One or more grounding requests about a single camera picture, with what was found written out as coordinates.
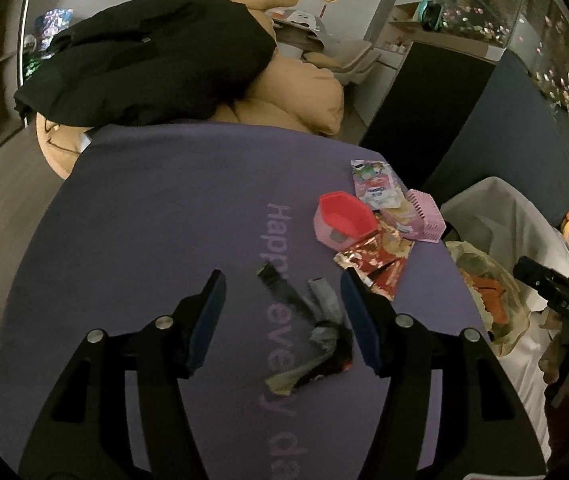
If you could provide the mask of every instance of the red plastic container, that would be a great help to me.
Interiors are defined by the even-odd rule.
[[[334,191],[319,198],[313,226],[319,241],[340,252],[373,233],[378,221],[360,199]]]

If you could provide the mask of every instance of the desk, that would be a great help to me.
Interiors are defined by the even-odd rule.
[[[339,290],[341,269],[315,240],[312,218],[322,193],[353,192],[352,158],[379,155],[242,124],[98,131],[44,215],[8,298],[0,333],[0,452],[8,464],[18,466],[42,404],[89,330],[139,330],[199,292],[219,268],[228,296],[207,361],[180,384],[211,480],[270,478],[277,457],[269,440],[282,432],[307,450],[296,457],[301,478],[357,478],[388,380],[363,364],[356,345],[349,371],[287,399],[272,396],[264,385],[271,352],[286,348],[302,362],[313,350],[305,322],[294,316],[282,327],[269,320],[273,301],[256,278],[261,254],[278,254],[300,290],[319,276]],[[285,225],[277,243],[268,234],[274,219]],[[482,327],[443,244],[415,245],[395,307],[432,330]],[[129,409],[134,460],[145,466],[136,410]],[[438,425],[434,408],[424,465]]]

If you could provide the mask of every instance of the snack wrapper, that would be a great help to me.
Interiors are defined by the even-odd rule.
[[[380,212],[389,223],[395,225],[401,233],[410,234],[415,231],[413,224],[418,218],[417,211],[404,195],[400,199],[398,207],[385,207],[381,209]]]
[[[404,193],[391,167],[383,160],[352,160],[355,195],[371,209],[399,208]]]
[[[381,214],[375,216],[378,219],[378,230],[346,251],[336,254],[333,260],[343,269],[353,267],[373,292],[393,301],[397,282],[407,265],[414,242],[403,238]]]

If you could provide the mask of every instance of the purple package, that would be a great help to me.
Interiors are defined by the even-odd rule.
[[[48,59],[53,54],[46,54],[53,37],[61,30],[69,28],[71,18],[73,17],[73,9],[52,9],[45,12],[42,16],[36,18],[34,36],[37,40],[36,50],[42,52],[41,59]]]

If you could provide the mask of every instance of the white bedsheet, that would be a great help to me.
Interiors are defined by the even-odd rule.
[[[569,278],[569,247],[561,233],[522,193],[497,177],[485,178],[442,205],[442,216],[461,240],[489,254],[505,269],[513,270],[521,256],[528,256]],[[546,300],[518,282],[520,297],[531,314],[531,325],[513,351],[499,358],[517,391],[539,444],[551,456],[549,430],[544,413],[546,384],[539,359],[551,342],[548,330],[539,327],[546,313]]]
[[[521,256],[569,278],[569,248],[561,233],[513,186],[489,177],[442,205],[442,216],[459,238],[484,251],[512,271]],[[521,298],[532,312],[547,302],[520,283]]]
[[[533,429],[538,437],[544,459],[549,460],[549,429],[544,413],[544,389],[542,371],[538,368],[539,359],[551,342],[548,330],[539,327],[544,314],[532,313],[531,325],[518,341],[513,351],[498,360],[518,393],[524,409],[529,415]]]

